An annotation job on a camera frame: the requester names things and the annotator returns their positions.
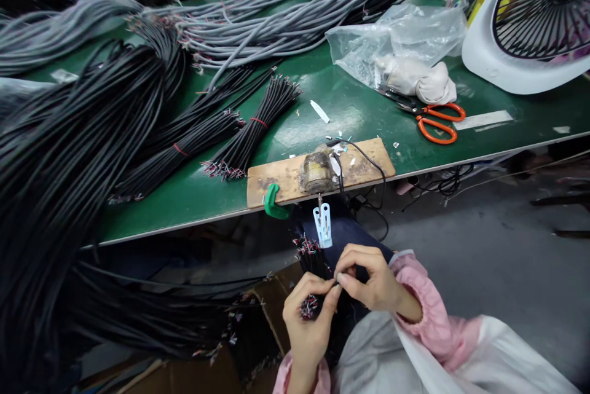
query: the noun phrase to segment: pink sleeve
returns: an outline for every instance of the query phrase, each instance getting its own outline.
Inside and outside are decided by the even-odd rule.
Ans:
[[[277,381],[272,394],[286,394],[289,386],[289,379],[291,377],[291,365],[293,364],[293,357],[291,351],[287,353],[281,366],[278,369]],[[322,359],[318,369],[318,383],[315,386],[313,394],[330,394],[330,371],[326,359]]]
[[[422,305],[422,320],[409,323],[397,315],[401,327],[418,338],[447,371],[455,371],[475,351],[481,320],[449,317],[428,272],[411,250],[396,253],[390,263],[396,279]]]

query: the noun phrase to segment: plastic clip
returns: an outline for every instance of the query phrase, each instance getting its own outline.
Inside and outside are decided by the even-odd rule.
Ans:
[[[313,220],[318,231],[320,248],[332,246],[332,222],[330,221],[330,205],[322,203],[321,210],[318,207],[313,209]]]

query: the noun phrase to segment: paper strip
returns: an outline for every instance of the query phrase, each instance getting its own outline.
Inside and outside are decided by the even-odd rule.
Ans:
[[[309,101],[309,103],[312,105],[313,109],[315,110],[316,113],[318,113],[321,117],[321,119],[326,122],[329,123],[330,122],[330,118],[328,117],[328,115],[322,110],[321,106],[317,105],[314,101]]]
[[[478,114],[477,116],[469,116],[462,122],[453,122],[453,125],[455,125],[456,130],[466,130],[468,128],[483,127],[484,125],[497,124],[508,120],[514,119],[508,111],[502,110],[486,114]]]

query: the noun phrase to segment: red rubber band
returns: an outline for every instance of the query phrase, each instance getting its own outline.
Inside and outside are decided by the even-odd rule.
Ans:
[[[184,154],[186,157],[190,157],[188,154],[186,154],[184,151],[182,151],[178,145],[174,144],[173,145],[174,148],[176,148],[176,151],[178,151],[180,154]]]
[[[256,122],[260,122],[262,125],[264,125],[264,127],[268,130],[269,126],[267,124],[265,124],[263,121],[261,121],[260,119],[257,119],[255,117],[250,117],[250,120],[255,120]]]

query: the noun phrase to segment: electric fan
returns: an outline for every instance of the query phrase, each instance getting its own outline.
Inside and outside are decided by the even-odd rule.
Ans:
[[[590,69],[590,0],[485,0],[463,44],[463,62],[503,90],[534,94]]]

